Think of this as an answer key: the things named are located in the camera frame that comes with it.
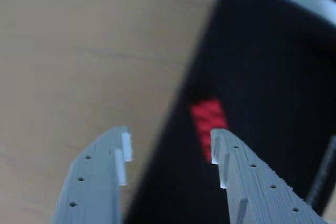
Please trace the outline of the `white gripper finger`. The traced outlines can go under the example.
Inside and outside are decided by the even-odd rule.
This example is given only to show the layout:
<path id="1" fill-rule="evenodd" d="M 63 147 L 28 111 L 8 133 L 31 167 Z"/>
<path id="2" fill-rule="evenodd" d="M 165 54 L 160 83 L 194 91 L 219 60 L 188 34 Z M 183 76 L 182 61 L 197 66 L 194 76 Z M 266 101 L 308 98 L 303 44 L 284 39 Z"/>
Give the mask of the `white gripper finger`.
<path id="1" fill-rule="evenodd" d="M 98 136 L 71 163 L 51 223 L 121 223 L 120 188 L 132 160 L 128 127 Z"/>
<path id="2" fill-rule="evenodd" d="M 211 130 L 211 156 L 226 190 L 231 223 L 325 222 L 232 132 Z"/>

